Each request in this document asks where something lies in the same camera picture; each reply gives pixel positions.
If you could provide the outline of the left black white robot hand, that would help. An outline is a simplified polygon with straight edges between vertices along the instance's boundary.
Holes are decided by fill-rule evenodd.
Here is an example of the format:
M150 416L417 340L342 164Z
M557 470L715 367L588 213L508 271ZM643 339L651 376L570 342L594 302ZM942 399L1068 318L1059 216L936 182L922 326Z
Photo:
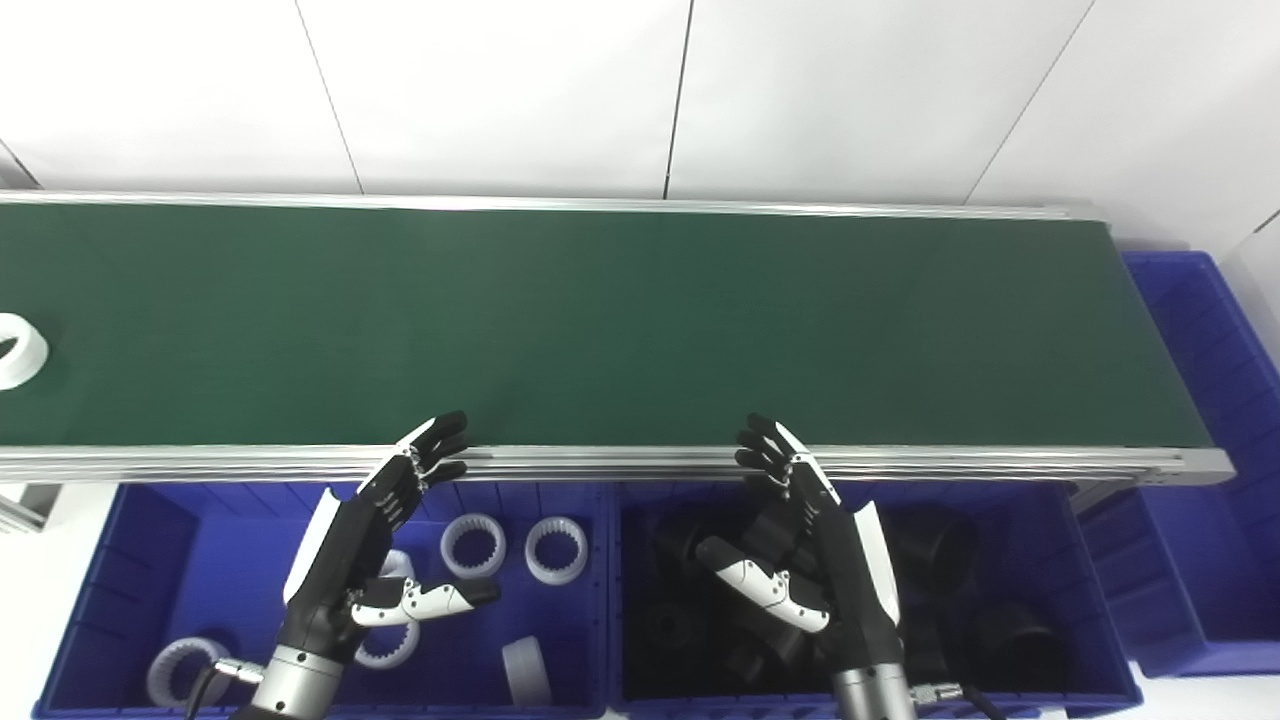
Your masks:
M500 597L481 577L426 587L380 575L397 533L425 493L467 471L463 411L431 416L384 452L346 500L326 493L303 536L285 582L285 616L276 647L288 660L346 666L367 634L361 620L390 625L468 612Z

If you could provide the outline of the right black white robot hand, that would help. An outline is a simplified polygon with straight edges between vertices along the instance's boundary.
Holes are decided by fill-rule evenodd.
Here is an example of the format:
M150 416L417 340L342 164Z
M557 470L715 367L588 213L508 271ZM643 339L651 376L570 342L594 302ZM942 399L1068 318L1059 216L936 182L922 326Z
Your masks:
M864 544L872 518L858 520L842 506L817 456L781 421L751 413L736 441L745 483L790 511L812 542L818 578L796 578L717 536L696 546L696 560L771 616L815 635L833 673L901 665L902 642L883 597L892 582L876 579Z

